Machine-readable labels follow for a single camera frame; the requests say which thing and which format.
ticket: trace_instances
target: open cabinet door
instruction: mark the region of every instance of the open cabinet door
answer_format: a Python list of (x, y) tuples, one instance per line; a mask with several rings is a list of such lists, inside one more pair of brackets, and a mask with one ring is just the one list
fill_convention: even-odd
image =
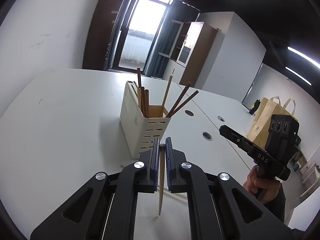
[(85, 44), (83, 69), (103, 70), (112, 29), (123, 1), (98, 1)]

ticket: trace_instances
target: bag handle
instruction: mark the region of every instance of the bag handle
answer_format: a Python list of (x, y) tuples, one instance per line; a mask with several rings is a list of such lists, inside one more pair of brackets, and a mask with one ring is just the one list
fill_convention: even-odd
[(272, 97), (272, 98), (270, 98), (270, 100), (273, 101), (273, 99), (275, 99), (275, 98), (279, 100), (279, 103), (278, 103), (278, 104), (281, 105), (279, 96)]
[(289, 98), (283, 105), (283, 109), (286, 109), (286, 107), (288, 106), (288, 104), (290, 103), (290, 101), (292, 100), (293, 104), (294, 104), (294, 108), (293, 108), (293, 111), (291, 113), (291, 115), (293, 116), (294, 115), (294, 112), (296, 111), (296, 101), (294, 101), (294, 99), (292, 98)]

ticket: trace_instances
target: person's arm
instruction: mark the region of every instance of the person's arm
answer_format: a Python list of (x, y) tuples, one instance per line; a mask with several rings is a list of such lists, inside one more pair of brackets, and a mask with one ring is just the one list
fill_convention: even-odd
[(276, 179), (261, 179), (257, 175), (257, 166), (254, 166), (247, 176), (243, 187), (254, 197), (258, 188), (267, 189), (260, 202), (270, 210), (277, 218), (284, 222), (285, 196), (282, 184)]

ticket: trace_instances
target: utensil holder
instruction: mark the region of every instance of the utensil holder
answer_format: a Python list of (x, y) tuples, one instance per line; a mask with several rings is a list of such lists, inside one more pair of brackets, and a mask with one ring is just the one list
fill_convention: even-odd
[(127, 81), (121, 107), (120, 121), (127, 140), (131, 156), (140, 158), (140, 154), (153, 147), (155, 138), (161, 139), (170, 118), (158, 117), (161, 106), (149, 106), (149, 118), (143, 116), (136, 96), (137, 88), (132, 81)]

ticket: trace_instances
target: human hand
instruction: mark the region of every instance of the human hand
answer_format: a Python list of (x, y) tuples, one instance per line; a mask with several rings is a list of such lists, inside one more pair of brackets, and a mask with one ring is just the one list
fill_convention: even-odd
[(273, 200), (277, 195), (280, 188), (280, 181), (276, 179), (261, 179), (257, 175), (257, 165), (255, 165), (247, 176), (247, 181), (243, 187), (254, 197), (258, 192), (258, 188), (267, 189), (260, 202), (264, 205)]

